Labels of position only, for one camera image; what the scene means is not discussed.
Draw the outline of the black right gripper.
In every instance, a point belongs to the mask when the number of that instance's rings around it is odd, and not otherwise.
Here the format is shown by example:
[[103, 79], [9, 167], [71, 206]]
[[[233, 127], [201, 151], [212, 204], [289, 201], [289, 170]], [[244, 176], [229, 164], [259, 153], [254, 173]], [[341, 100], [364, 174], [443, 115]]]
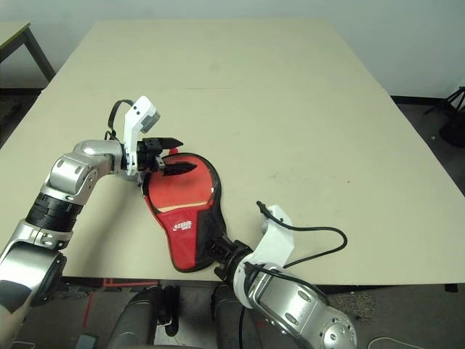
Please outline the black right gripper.
[[239, 240], [226, 236], [214, 239], [214, 260], [219, 264], [214, 272], [221, 280], [233, 280], [240, 261], [252, 253], [252, 249]]

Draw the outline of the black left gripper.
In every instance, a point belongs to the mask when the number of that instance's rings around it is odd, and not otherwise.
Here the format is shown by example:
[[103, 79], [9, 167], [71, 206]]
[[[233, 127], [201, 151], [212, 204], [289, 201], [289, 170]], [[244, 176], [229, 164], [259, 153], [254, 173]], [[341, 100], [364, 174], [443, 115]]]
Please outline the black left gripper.
[[165, 148], [178, 148], [183, 142], [173, 137], [149, 137], [137, 142], [137, 170], [139, 172], [163, 171], [163, 176], [183, 175], [197, 165], [190, 162], [165, 164], [161, 153]]

